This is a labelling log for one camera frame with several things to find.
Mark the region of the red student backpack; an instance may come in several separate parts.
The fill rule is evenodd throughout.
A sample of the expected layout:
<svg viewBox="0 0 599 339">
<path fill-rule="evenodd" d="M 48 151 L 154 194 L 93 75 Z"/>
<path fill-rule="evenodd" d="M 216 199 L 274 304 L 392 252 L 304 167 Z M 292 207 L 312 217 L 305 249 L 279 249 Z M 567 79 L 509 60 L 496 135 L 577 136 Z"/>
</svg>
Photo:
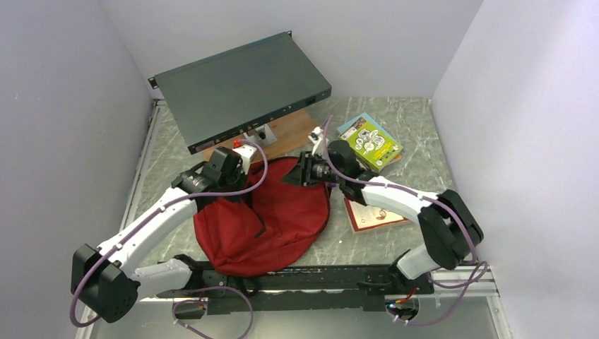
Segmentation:
<svg viewBox="0 0 599 339">
<path fill-rule="evenodd" d="M 196 240 L 217 272 L 250 278 L 295 263 L 319 238 L 331 207 L 326 184 L 298 187 L 282 178 L 297 157 L 250 167 L 248 184 L 265 181 L 239 202 L 218 198 L 193 216 Z"/>
</svg>

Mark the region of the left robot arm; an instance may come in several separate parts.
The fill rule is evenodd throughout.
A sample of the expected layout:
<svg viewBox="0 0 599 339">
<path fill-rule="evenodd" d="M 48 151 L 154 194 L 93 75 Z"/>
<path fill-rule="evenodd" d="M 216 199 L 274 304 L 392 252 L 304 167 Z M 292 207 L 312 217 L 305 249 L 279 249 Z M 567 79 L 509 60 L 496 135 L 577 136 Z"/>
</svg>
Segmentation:
<svg viewBox="0 0 599 339">
<path fill-rule="evenodd" d="M 71 264 L 71 323 L 85 328 L 100 319 L 114 323 L 135 304 L 169 290 L 197 295 L 203 266 L 182 254 L 142 267 L 141 261 L 167 235 L 217 198 L 239 197 L 252 161 L 263 149 L 247 140 L 235 148 L 219 147 L 207 161 L 181 172 L 159 199 L 123 230 L 97 246 L 84 244 Z"/>
</svg>

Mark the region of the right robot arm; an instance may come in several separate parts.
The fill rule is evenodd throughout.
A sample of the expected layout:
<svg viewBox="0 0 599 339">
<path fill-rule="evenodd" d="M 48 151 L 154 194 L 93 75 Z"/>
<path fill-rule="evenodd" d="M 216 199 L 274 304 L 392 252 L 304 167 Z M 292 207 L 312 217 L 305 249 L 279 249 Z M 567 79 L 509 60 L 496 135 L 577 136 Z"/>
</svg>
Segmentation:
<svg viewBox="0 0 599 339">
<path fill-rule="evenodd" d="M 438 268 L 453 270 L 475 256 L 484 233 L 460 195 L 440 194 L 395 184 L 361 166 L 346 141 L 329 143 L 324 152 L 304 151 L 282 181 L 294 186 L 337 184 L 344 197 L 363 206 L 383 208 L 418 225 L 424 243 L 401 254 L 389 267 L 389 283 L 398 293 Z"/>
</svg>

